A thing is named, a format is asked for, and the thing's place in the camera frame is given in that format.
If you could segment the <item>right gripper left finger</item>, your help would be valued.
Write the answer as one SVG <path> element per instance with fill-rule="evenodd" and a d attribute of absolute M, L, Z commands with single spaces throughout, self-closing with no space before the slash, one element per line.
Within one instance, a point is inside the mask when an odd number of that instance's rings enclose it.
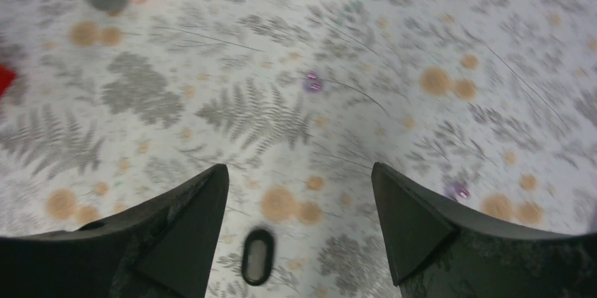
<path fill-rule="evenodd" d="M 203 297 L 226 165 L 74 231 L 1 238 L 2 297 Z"/>

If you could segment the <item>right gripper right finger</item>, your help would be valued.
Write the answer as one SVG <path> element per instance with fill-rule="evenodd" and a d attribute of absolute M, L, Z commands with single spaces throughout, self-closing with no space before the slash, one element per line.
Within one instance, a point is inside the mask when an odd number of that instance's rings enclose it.
<path fill-rule="evenodd" d="M 371 181 L 393 284 L 404 297 L 595 297 L 596 234 L 509 223 L 385 163 Z"/>

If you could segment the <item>black earbud charging case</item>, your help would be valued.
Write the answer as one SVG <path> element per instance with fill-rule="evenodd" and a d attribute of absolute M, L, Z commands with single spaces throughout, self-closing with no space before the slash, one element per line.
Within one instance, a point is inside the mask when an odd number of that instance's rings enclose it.
<path fill-rule="evenodd" d="M 252 230 L 244 241 L 241 276 L 251 286 L 260 286 L 270 277 L 274 257 L 275 238 L 263 228 Z"/>

